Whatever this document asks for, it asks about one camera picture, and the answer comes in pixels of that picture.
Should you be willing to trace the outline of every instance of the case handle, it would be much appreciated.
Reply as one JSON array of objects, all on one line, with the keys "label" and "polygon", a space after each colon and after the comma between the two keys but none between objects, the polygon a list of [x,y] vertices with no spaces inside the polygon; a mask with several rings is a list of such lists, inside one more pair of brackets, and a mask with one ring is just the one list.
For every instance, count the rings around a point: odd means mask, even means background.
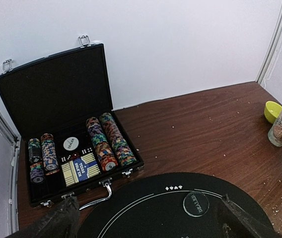
[{"label": "case handle", "polygon": [[83,206],[81,206],[81,207],[79,208],[80,211],[83,210],[83,209],[85,209],[85,208],[87,208],[87,207],[91,207],[91,206],[97,205],[97,204],[99,204],[99,203],[101,203],[101,202],[107,201],[107,200],[109,200],[109,199],[111,198],[111,196],[112,196],[112,190],[111,190],[111,187],[110,187],[110,185],[111,185],[110,179],[101,182],[101,184],[107,189],[107,191],[108,191],[108,196],[107,196],[107,197],[104,197],[104,198],[100,198],[100,199],[95,200],[95,201],[92,201],[92,202],[88,202],[87,204],[85,204],[85,205],[83,205]]}]

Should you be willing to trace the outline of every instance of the black poker mat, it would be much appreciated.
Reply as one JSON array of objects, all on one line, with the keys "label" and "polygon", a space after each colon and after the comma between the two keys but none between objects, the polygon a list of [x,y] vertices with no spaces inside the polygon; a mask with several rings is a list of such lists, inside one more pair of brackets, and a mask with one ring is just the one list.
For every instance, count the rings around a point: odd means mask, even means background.
[{"label": "black poker mat", "polygon": [[[215,210],[225,194],[272,228],[259,204],[233,184],[203,174],[171,173],[120,188],[89,214],[79,228],[78,238],[218,238],[221,233]],[[188,203],[189,199],[198,200],[198,206]]]}]

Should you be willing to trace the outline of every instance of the wooden table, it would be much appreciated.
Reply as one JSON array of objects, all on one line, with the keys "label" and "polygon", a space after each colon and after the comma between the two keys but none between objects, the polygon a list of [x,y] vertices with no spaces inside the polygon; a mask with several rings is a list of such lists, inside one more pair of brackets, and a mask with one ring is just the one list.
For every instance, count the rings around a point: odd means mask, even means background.
[{"label": "wooden table", "polygon": [[[274,98],[250,82],[117,111],[145,167],[129,179],[115,181],[113,189],[168,172],[213,175],[251,195],[282,234],[282,147],[275,147],[267,138],[271,125],[263,110],[268,100]],[[48,211],[29,206],[24,149],[17,185],[20,229]],[[105,189],[98,188],[78,196],[78,200],[82,205],[105,195]],[[81,212],[81,222],[91,209]]]}]

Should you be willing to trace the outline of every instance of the black briefcase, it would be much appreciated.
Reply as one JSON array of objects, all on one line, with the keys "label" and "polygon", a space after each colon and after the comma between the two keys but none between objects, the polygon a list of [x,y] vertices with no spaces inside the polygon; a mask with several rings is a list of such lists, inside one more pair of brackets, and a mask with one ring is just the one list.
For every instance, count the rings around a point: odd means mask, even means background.
[{"label": "black briefcase", "polygon": [[[0,75],[0,96],[22,137],[22,142],[25,143],[25,148],[30,148],[28,141],[32,138],[38,138],[41,142],[40,138],[45,133],[54,138],[50,145],[55,146],[57,161],[52,161],[57,169],[53,173],[45,172],[43,180],[41,177],[37,180],[31,178],[31,175],[34,176],[34,168],[44,171],[46,167],[32,166],[34,162],[29,156],[30,151],[25,150],[27,184],[32,207],[51,206],[95,187],[106,187],[108,197],[89,203],[81,209],[94,205],[111,197],[112,180],[129,177],[132,172],[144,166],[137,149],[112,111],[104,45],[101,43],[83,44],[80,48],[8,70]],[[133,163],[121,165],[115,149],[112,148],[118,165],[106,171],[103,171],[86,126],[87,119],[99,118],[104,113],[112,115],[135,157]],[[42,153],[51,155],[52,150],[50,147],[43,150],[42,147]],[[89,161],[83,162],[87,154],[90,155]]]}]

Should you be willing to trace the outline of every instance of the yellow green bowl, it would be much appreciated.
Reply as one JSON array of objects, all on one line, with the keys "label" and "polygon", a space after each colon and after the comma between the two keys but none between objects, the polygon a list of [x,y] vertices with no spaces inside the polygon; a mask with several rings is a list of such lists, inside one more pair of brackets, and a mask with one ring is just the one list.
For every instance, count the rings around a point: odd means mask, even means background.
[{"label": "yellow green bowl", "polygon": [[267,101],[265,106],[265,118],[273,124],[282,110],[282,106],[273,101]]}]

